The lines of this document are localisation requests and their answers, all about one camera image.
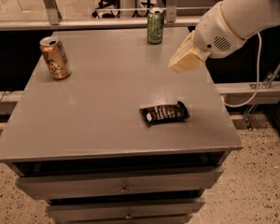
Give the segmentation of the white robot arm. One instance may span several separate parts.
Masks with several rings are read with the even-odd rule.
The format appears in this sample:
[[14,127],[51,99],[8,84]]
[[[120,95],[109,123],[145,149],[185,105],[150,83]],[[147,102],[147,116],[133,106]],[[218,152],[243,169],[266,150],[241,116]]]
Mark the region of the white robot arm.
[[222,0],[199,20],[172,56],[169,67],[183,73],[225,58],[253,35],[280,25],[280,0]]

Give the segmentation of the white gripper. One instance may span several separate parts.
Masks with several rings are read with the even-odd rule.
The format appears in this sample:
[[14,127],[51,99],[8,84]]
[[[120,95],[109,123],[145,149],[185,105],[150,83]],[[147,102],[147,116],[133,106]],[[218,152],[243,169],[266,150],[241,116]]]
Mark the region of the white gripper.
[[220,59],[229,56],[245,44],[236,34],[223,13],[222,3],[216,3],[200,19],[182,42],[169,62],[177,73],[184,73],[205,66],[208,57]]

